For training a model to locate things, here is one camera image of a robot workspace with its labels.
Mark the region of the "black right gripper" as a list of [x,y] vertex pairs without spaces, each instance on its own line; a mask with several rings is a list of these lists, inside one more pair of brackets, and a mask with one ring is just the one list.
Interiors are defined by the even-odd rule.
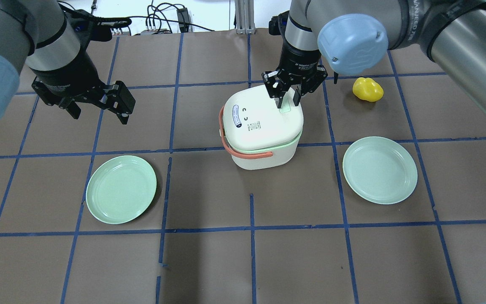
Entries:
[[262,72],[262,80],[270,98],[276,98],[276,107],[282,108],[284,97],[289,88],[298,85],[294,91],[294,106],[299,106],[303,95],[313,93],[328,76],[322,65],[314,67],[308,75],[289,73],[284,69]]

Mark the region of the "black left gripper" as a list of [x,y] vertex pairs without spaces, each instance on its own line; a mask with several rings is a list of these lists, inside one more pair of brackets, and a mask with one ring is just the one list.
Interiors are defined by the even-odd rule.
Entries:
[[66,109],[73,119],[79,119],[81,108],[77,102],[91,103],[116,115],[122,125],[127,125],[133,113],[136,100],[123,81],[107,85],[95,81],[92,85],[50,86],[36,77],[32,88],[47,106],[59,106]]

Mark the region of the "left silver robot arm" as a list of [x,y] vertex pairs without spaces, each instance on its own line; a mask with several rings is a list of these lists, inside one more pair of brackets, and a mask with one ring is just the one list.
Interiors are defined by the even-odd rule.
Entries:
[[35,75],[32,89],[47,106],[78,119],[78,104],[88,103],[127,124],[135,98],[123,81],[101,81],[86,50],[91,41],[110,41],[112,29],[131,22],[93,16],[56,0],[0,0],[0,119],[28,67]]

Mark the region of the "green plate near right arm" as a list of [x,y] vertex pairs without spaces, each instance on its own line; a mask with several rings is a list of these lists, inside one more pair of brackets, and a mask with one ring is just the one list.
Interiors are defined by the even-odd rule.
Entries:
[[397,204],[413,194],[418,172],[411,154],[385,137],[364,137],[343,156],[343,174],[359,197],[381,205]]

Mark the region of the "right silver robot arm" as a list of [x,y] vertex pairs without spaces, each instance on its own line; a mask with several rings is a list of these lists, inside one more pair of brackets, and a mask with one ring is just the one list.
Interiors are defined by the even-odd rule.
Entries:
[[316,91],[328,73],[360,75],[388,50],[418,44],[486,114],[486,1],[293,0],[269,33],[283,39],[275,71],[262,73],[276,106]]

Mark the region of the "green plate near left arm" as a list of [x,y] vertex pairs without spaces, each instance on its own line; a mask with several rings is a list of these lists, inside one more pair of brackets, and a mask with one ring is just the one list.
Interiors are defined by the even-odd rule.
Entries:
[[92,174],[85,202],[92,216],[110,225],[128,223],[149,208],[157,192],[157,176],[146,160],[114,157]]

